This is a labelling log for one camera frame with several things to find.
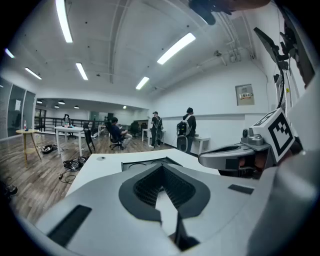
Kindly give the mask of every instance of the dark blue shirt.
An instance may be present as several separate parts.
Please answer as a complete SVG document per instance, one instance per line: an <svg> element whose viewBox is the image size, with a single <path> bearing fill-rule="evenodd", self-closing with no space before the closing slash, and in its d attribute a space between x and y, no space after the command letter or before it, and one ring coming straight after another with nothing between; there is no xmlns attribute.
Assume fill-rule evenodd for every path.
<svg viewBox="0 0 320 256"><path fill-rule="evenodd" d="M116 125L111 125L111 135L115 137L114 139L118 139L121 137L121 130Z"/></svg>

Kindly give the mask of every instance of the white cube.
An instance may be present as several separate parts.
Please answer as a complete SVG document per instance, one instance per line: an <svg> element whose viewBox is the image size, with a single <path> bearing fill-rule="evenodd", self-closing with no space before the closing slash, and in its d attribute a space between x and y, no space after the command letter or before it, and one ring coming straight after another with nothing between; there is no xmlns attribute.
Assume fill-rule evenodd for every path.
<svg viewBox="0 0 320 256"><path fill-rule="evenodd" d="M261 135L264 141L271 145L277 163L295 141L289 122L281 108L266 114L251 128L254 135Z"/></svg>

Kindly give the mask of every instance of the white table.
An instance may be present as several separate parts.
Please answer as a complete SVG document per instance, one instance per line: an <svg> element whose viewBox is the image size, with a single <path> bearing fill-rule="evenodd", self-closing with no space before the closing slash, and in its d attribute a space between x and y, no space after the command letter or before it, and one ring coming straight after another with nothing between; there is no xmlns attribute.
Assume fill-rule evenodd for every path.
<svg viewBox="0 0 320 256"><path fill-rule="evenodd" d="M106 126L104 124L99 124L98 125L98 137L100 137L100 127L105 128Z"/></svg>
<svg viewBox="0 0 320 256"><path fill-rule="evenodd" d="M198 154L198 155L200 155L203 152L204 142L205 141L210 141L210 137L194 137L194 140L195 141L200 141L199 154Z"/></svg>
<svg viewBox="0 0 320 256"><path fill-rule="evenodd" d="M144 134L145 132L147 132L147 137L148 137L148 146L150 147L150 138L152 137L152 134L151 134L151 130L150 129L142 129L142 142L144 141ZM165 144L165 138L166 138L166 131L165 130L162 130L162 133L163 133L163 136L162 136L162 142L163 144Z"/></svg>
<svg viewBox="0 0 320 256"><path fill-rule="evenodd" d="M104 157L105 159L103 161L98 160L98 158L100 159L101 157ZM175 148L138 153L92 154L74 179L66 196L95 179L121 173L121 162L130 163L165 157L168 157L189 169L213 175L220 175L217 169L204 167L198 162L196 157ZM177 210L171 203L166 192L163 191L159 193L155 208L161 211L161 225L165 233L167 235L174 233L177 225Z"/></svg>
<svg viewBox="0 0 320 256"><path fill-rule="evenodd" d="M60 144L59 144L59 132L63 132L64 133L65 143L67 143L67 141L68 141L67 133L74 133L74 134L78 134L78 137L79 137L79 153L80 153L80 157L82 157L81 132L83 132L84 129L82 127L64 128L63 126L54 127L54 129L55 129L55 136L56 136L56 146L58 147L58 154L61 155L61 153L60 153Z"/></svg>

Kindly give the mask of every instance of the person wearing backpack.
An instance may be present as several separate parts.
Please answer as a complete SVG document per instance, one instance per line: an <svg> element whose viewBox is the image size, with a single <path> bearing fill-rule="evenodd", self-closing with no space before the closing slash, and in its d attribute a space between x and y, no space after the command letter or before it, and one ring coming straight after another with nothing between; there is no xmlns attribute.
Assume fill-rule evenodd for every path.
<svg viewBox="0 0 320 256"><path fill-rule="evenodd" d="M156 139L157 139L157 145L160 147L160 142L162 139L162 119L160 116L158 116L158 112L153 112L153 117L151 120L152 128L151 128L151 135L152 135L152 143L151 147L156 147Z"/></svg>
<svg viewBox="0 0 320 256"><path fill-rule="evenodd" d="M196 118L194 116L194 110L193 110L192 107L189 107L186 110L186 115L184 115L182 117L182 120L186 120L187 121L187 124L188 124L189 129L190 129L189 134L186 135L186 138L187 138L186 153L190 154L192 142L194 141L194 137L195 137L195 134L196 134L196 127L197 127Z"/></svg>

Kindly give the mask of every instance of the wooden floor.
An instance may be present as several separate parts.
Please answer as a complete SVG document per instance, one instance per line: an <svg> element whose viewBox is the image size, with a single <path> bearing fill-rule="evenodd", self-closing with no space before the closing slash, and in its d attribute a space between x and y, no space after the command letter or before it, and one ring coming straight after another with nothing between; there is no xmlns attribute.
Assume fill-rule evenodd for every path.
<svg viewBox="0 0 320 256"><path fill-rule="evenodd" d="M50 134L35 133L37 146L56 144L56 136ZM27 134L27 148L32 148L32 140ZM141 141L141 137L133 138L125 150L111 150L109 137L102 134L92 139L96 153L100 154L123 154L146 152L152 150L164 150L171 147L161 144L161 147L153 149L148 147L147 141ZM66 171L63 161L72 160L79 156L78 138L70 138L65 143L65 137L59 136L60 146L64 151L58 155L55 150L49 154L40 152L40 161L36 152L28 154L28 168L25 168L23 154L23 138L12 138L0 141L0 179L8 185L18 187L18 194L12 197L12 209L19 215L34 224L38 218L52 205L66 196L70 184L62 183L58 177ZM82 155L89 157L90 152L84 138L82 138Z"/></svg>

